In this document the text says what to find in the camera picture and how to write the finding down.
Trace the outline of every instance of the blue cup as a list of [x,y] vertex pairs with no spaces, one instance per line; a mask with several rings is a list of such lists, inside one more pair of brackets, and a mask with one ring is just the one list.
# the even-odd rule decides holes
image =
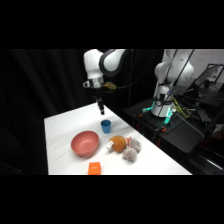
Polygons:
[[101,122],[101,126],[104,134],[110,134],[111,131],[111,122],[109,120],[105,120]]

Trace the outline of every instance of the white table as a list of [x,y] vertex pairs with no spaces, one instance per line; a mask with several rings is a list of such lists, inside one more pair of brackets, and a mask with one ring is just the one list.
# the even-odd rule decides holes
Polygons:
[[[45,119],[50,175],[87,175],[89,163],[92,162],[101,163],[102,175],[190,175],[106,107],[105,114],[101,116],[97,104],[92,104]],[[105,119],[112,122],[109,135],[103,134],[101,130],[101,121]],[[77,156],[71,149],[72,139],[83,131],[94,131],[100,137],[100,146],[89,159]],[[142,150],[135,163],[124,160],[122,154],[107,151],[109,139],[116,135],[136,138],[141,142]]]

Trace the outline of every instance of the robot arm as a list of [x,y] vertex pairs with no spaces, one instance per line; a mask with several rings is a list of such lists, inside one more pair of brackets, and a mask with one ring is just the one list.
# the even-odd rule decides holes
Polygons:
[[170,61],[158,64],[155,69],[158,84],[154,95],[156,101],[152,113],[159,117],[167,117],[172,105],[173,94],[170,94],[170,90],[173,88],[173,84],[175,85],[178,81],[180,83],[188,81],[194,73],[194,68],[189,61],[189,49],[178,49],[173,57],[171,56],[173,55],[172,50],[168,49],[166,55]]
[[88,81],[83,85],[85,88],[91,88],[102,115],[104,115],[104,103],[102,99],[103,75],[106,77],[116,76],[122,68],[123,60],[128,51],[127,49],[110,49],[103,54],[94,49],[84,55]]

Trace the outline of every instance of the stuffed animal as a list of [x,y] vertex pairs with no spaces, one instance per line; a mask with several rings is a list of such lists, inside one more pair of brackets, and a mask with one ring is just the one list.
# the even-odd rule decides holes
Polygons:
[[123,158],[134,162],[137,158],[137,154],[141,151],[140,143],[136,139],[130,139],[129,140],[129,146],[127,146],[127,149],[123,153]]

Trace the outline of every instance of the pink bowl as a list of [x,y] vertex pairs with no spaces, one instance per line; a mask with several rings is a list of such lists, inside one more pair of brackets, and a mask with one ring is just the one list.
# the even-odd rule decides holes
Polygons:
[[92,156],[99,146],[99,136],[92,131],[82,132],[73,138],[72,150],[79,156]]

